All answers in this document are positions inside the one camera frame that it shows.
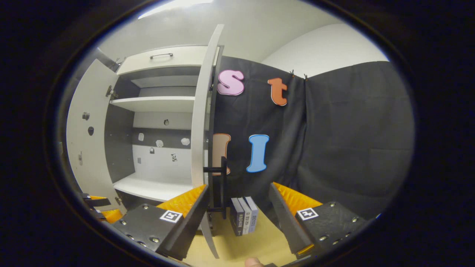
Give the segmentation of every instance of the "stack of books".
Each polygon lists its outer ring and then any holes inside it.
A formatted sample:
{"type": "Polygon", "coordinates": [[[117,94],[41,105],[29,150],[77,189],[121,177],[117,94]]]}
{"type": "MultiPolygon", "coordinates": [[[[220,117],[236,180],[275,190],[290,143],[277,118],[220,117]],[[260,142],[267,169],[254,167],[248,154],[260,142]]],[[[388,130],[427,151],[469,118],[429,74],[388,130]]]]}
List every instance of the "stack of books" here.
{"type": "Polygon", "coordinates": [[[256,230],[257,214],[257,206],[251,197],[231,198],[230,220],[237,237],[256,230]]]}

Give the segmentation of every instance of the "cabinet shelf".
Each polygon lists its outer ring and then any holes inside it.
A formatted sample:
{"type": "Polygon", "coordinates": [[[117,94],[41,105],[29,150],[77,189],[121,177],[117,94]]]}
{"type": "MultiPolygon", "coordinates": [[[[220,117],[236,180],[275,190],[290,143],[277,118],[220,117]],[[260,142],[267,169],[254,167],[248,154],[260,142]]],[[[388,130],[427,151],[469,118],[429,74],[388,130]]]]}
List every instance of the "cabinet shelf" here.
{"type": "Polygon", "coordinates": [[[110,103],[134,112],[193,112],[194,96],[146,96],[112,100],[110,103]]]}
{"type": "Polygon", "coordinates": [[[135,173],[114,183],[114,188],[141,198],[156,201],[167,201],[181,195],[193,186],[186,184],[164,183],[138,178],[135,173]]]}

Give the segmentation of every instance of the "black curtain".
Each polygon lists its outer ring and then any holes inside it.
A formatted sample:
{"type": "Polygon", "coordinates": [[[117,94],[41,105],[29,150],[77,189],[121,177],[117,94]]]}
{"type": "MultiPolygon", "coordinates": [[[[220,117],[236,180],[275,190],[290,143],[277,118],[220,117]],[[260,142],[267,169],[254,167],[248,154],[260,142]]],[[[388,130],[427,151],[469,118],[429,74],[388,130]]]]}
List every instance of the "black curtain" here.
{"type": "Polygon", "coordinates": [[[277,224],[273,181],[320,202],[338,201],[362,217],[379,214],[404,179],[414,140],[407,86],[389,62],[368,62],[304,80],[260,63],[222,57],[220,71],[244,74],[240,95],[217,94],[214,133],[231,136],[228,192],[252,196],[277,224]],[[285,106],[269,79],[287,85],[285,106]],[[265,164],[249,173],[249,136],[266,134],[265,164]]]}

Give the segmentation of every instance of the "door hinge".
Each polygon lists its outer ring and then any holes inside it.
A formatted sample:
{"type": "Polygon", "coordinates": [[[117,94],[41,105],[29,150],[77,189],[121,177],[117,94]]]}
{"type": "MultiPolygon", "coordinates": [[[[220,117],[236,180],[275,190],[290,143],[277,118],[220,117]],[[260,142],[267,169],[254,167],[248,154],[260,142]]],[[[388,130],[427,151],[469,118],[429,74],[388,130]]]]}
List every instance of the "door hinge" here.
{"type": "Polygon", "coordinates": [[[107,92],[105,93],[105,96],[106,96],[106,97],[108,97],[108,96],[110,96],[110,95],[112,95],[112,96],[111,96],[111,100],[114,100],[114,98],[118,98],[118,97],[119,97],[119,95],[116,94],[116,93],[114,92],[114,90],[112,89],[112,86],[109,86],[109,88],[107,89],[107,92]]]}

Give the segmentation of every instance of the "orange letter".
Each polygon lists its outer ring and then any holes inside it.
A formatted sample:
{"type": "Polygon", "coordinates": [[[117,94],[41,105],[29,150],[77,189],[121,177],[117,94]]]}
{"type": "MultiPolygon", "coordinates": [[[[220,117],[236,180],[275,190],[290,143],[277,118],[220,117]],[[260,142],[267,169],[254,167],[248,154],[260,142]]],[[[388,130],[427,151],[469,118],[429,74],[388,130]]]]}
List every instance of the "orange letter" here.
{"type": "MultiPolygon", "coordinates": [[[[221,157],[228,158],[228,143],[231,141],[231,135],[226,133],[215,133],[213,135],[213,167],[221,167],[221,157]]],[[[221,175],[219,172],[213,172],[213,175],[221,175]]]]}
{"type": "Polygon", "coordinates": [[[282,97],[282,90],[287,91],[287,86],[282,83],[281,78],[274,78],[267,81],[270,84],[270,98],[276,105],[286,105],[287,99],[282,97]]]}

